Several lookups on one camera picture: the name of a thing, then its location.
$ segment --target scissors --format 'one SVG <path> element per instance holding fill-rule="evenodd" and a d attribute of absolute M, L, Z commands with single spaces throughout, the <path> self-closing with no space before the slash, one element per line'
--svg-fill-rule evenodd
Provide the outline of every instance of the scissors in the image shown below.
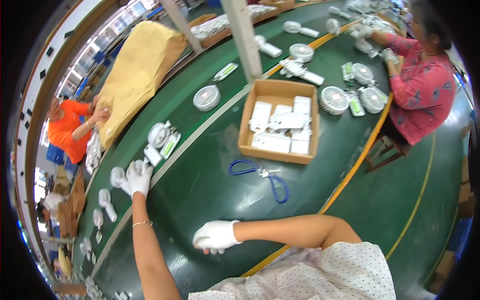
<path fill-rule="evenodd" d="M 246 169 L 246 170 L 243 170 L 243 171 L 235 172 L 235 171 L 232 170 L 232 168 L 237 163 L 245 163 L 252 168 Z M 232 162 L 230 164 L 230 166 L 228 167 L 228 173 L 230 175 L 242 175 L 242 174 L 247 174 L 247 173 L 256 172 L 256 171 L 258 172 L 258 175 L 260 175 L 264 178 L 268 177 L 268 179 L 270 180 L 270 185 L 272 186 L 273 196 L 278 203 L 284 203 L 288 200 L 288 197 L 290 196 L 290 191 L 288 190 L 287 184 L 284 183 L 283 180 L 281 180 L 279 177 L 277 177 L 275 175 L 272 175 L 273 173 L 280 172 L 280 170 L 278 170 L 278 169 L 277 170 L 267 170 L 267 169 L 263 168 L 262 165 L 256 164 L 256 163 L 254 163 L 254 162 L 252 162 L 251 160 L 248 160 L 248 159 L 237 159 L 234 162 Z M 283 198 L 283 200 L 280 200 L 277 193 L 276 193 L 274 180 L 280 182 L 280 184 L 283 186 L 283 189 L 285 190 L 285 198 Z"/>

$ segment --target hand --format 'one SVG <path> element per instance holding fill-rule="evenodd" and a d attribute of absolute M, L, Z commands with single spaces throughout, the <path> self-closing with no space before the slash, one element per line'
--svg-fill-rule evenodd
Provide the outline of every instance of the hand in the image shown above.
<path fill-rule="evenodd" d="M 93 116 L 90 118 L 93 122 L 97 123 L 98 121 L 106 122 L 110 118 L 110 109 L 96 109 L 93 113 Z"/>
<path fill-rule="evenodd" d="M 388 61 L 391 61 L 394 64 L 398 63 L 397 56 L 395 55 L 395 53 L 390 48 L 384 49 L 383 52 L 382 52 L 382 56 L 384 58 L 385 63 L 388 63 Z"/>
<path fill-rule="evenodd" d="M 348 28 L 348 32 L 355 39 L 372 37 L 373 28 L 362 23 L 353 24 Z"/>
<path fill-rule="evenodd" d="M 193 246 L 203 249 L 204 254 L 210 251 L 212 254 L 222 254 L 226 248 L 241 244 L 237 241 L 233 230 L 233 224 L 240 221 L 211 221 L 205 223 L 193 236 Z"/>
<path fill-rule="evenodd" d="M 96 108 L 96 104 L 98 103 L 99 100 L 100 100 L 100 95 L 96 95 L 95 97 L 93 97 L 93 103 L 92 103 L 93 109 Z"/>
<path fill-rule="evenodd" d="M 143 196 L 145 196 L 145 198 L 147 197 L 148 190 L 150 189 L 150 179 L 152 177 L 152 173 L 152 166 L 149 166 L 146 170 L 139 174 L 139 172 L 135 170 L 135 161 L 130 163 L 126 172 L 126 178 L 128 191 L 131 193 L 132 200 L 135 192 L 140 192 Z"/>

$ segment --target hair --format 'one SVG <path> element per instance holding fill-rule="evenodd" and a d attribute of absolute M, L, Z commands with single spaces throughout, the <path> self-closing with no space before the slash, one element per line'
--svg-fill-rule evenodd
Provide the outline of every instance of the hair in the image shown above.
<path fill-rule="evenodd" d="M 440 41 L 439 47 L 443 50 L 450 50 L 452 39 L 443 20 L 432 5 L 426 0 L 411 0 L 410 11 L 415 20 L 422 26 L 425 37 L 430 39 L 436 35 Z"/>

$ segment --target bracelet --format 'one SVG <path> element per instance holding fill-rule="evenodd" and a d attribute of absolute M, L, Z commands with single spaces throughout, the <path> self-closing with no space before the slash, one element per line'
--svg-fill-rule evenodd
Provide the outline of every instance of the bracelet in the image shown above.
<path fill-rule="evenodd" d="M 135 227 L 135 226 L 137 226 L 137 225 L 141 225 L 141 224 L 147 224 L 147 221 L 135 223 L 135 224 L 132 225 L 132 228 Z"/>

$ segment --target white glove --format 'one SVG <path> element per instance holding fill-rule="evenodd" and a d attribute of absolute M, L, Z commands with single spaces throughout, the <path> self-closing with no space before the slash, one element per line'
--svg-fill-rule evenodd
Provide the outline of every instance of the white glove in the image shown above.
<path fill-rule="evenodd" d="M 226 248 L 241 244 L 233 232 L 233 224 L 240 221 L 211 221 L 205 223 L 193 236 L 193 246 L 208 249 L 212 254 L 222 254 Z"/>
<path fill-rule="evenodd" d="M 366 38 L 372 36 L 373 28 L 365 24 L 357 23 L 350 26 L 348 32 L 355 39 Z"/>
<path fill-rule="evenodd" d="M 127 178 L 128 191 L 132 197 L 135 192 L 141 192 L 145 198 L 147 197 L 152 173 L 153 166 L 149 166 L 142 174 L 139 174 L 135 170 L 135 161 L 130 163 L 125 176 Z"/>
<path fill-rule="evenodd" d="M 389 60 L 391 60 L 394 64 L 398 63 L 398 57 L 390 48 L 384 49 L 382 52 L 382 56 L 384 58 L 385 63 L 387 63 Z"/>

